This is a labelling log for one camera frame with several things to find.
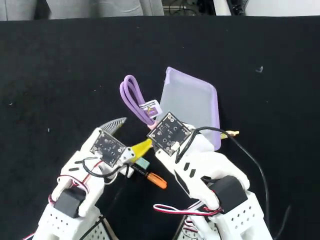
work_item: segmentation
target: black table surface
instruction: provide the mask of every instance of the black table surface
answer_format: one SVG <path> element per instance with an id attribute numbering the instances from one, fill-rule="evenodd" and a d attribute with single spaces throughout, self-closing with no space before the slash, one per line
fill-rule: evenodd
<path id="1" fill-rule="evenodd" d="M 129 146 L 146 138 L 119 84 L 132 74 L 146 100 L 159 100 L 168 66 L 217 89 L 221 128 L 239 130 L 265 171 L 272 234 L 291 204 L 282 239 L 312 239 L 320 226 L 319 29 L 320 17 L 0 22 L 1 239 L 36 230 L 62 166 L 95 127 L 128 117 L 116 137 Z M 247 174 L 264 208 L 257 167 L 228 140 L 219 152 Z M 166 190 L 121 175 L 97 203 L 121 240 L 171 239 L 181 217 L 153 204 L 195 201 L 152 151 L 145 157 Z"/>

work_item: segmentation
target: gray chair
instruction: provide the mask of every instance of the gray chair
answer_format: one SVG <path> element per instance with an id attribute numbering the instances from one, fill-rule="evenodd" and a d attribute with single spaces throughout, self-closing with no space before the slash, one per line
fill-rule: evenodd
<path id="1" fill-rule="evenodd" d="M 162 16 L 161 0 L 46 0 L 50 19 Z M 37 0 L 0 0 L 0 21 L 34 19 Z"/>

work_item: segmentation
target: white 3d-printed robot arm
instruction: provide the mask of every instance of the white 3d-printed robot arm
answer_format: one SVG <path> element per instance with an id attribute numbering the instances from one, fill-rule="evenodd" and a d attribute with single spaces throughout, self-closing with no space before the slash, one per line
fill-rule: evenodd
<path id="1" fill-rule="evenodd" d="M 185 125 L 190 130 L 194 129 L 191 125 Z M 180 153 L 189 140 L 190 137 L 180 146 Z M 209 217 L 209 222 L 203 216 L 190 216 L 198 232 L 189 235 L 190 232 L 181 229 L 178 240 L 188 236 L 187 239 L 199 237 L 203 240 L 271 240 L 259 202 L 255 194 L 248 191 L 250 182 L 247 176 L 226 156 L 214 150 L 214 146 L 202 134 L 198 134 L 178 163 L 175 162 L 177 152 L 169 156 L 159 149 L 155 154 L 189 197 L 200 200 L 211 210 L 218 209 L 220 201 L 202 177 L 213 180 L 226 176 L 236 177 L 248 198 L 228 213 Z"/>
<path id="2" fill-rule="evenodd" d="M 93 145 L 101 134 L 103 134 L 102 129 L 96 128 L 82 145 L 80 151 L 76 151 L 61 169 L 57 179 L 58 184 L 51 194 L 52 202 L 49 202 L 40 218 L 38 228 L 33 236 L 34 240 L 79 240 L 99 219 L 101 214 L 95 204 L 104 192 L 105 181 L 102 177 L 88 175 L 83 168 L 83 160 L 87 159 L 85 165 L 88 169 L 101 175 L 111 173 L 135 157 L 132 149 L 127 147 L 113 167 L 101 161 L 102 156 L 92 151 Z M 119 172 L 125 175 L 126 168 L 124 167 Z M 127 176 L 130 177 L 133 172 L 134 170 L 129 167 Z M 79 217 L 76 218 L 54 208 L 54 202 L 58 200 L 61 193 L 72 185 L 77 185 L 86 193 L 85 199 L 78 208 Z"/>

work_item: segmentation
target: circuit board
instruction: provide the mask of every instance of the circuit board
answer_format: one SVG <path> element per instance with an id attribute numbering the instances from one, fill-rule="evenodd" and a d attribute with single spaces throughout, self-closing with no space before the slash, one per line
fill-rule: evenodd
<path id="1" fill-rule="evenodd" d="M 176 142 L 181 146 L 190 134 L 191 131 L 171 112 L 168 112 L 147 137 L 169 156 L 172 156 L 175 150 L 171 147 Z"/>
<path id="2" fill-rule="evenodd" d="M 91 148 L 91 152 L 93 154 L 96 152 L 100 153 L 102 155 L 101 160 L 113 168 L 125 149 L 126 146 L 124 144 L 110 134 L 101 131 Z"/>

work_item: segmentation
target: light purple plastic container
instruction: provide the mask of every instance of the light purple plastic container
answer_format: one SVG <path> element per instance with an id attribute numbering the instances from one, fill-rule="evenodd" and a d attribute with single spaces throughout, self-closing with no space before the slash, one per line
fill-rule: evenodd
<path id="1" fill-rule="evenodd" d="M 179 120 L 196 128 L 220 128 L 217 91 L 210 83 L 168 67 L 160 101 L 163 111 L 161 120 L 171 112 Z M 201 132 L 218 150 L 221 147 L 220 133 Z"/>

